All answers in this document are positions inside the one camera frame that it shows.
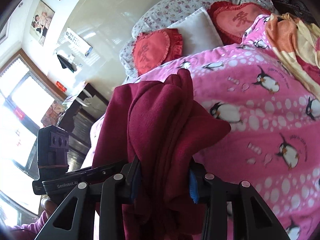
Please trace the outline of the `pink sleeve left forearm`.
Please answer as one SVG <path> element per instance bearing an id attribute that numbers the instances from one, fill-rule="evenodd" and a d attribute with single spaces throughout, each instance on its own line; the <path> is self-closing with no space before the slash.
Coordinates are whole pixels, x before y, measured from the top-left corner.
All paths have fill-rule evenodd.
<path id="1" fill-rule="evenodd" d="M 33 240 L 41 231 L 47 220 L 47 213 L 46 211 L 43 211 L 40 218 L 35 223 L 23 224 L 21 226 L 7 226 L 7 229 L 9 230 L 14 239 Z"/>

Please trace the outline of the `person's left hand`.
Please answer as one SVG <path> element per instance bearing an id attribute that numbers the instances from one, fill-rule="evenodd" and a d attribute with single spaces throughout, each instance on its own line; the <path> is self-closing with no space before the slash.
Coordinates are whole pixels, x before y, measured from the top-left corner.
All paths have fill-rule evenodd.
<path id="1" fill-rule="evenodd" d="M 48 217 L 50 217 L 57 208 L 57 205 L 49 197 L 45 197 L 41 200 L 41 206 Z"/>

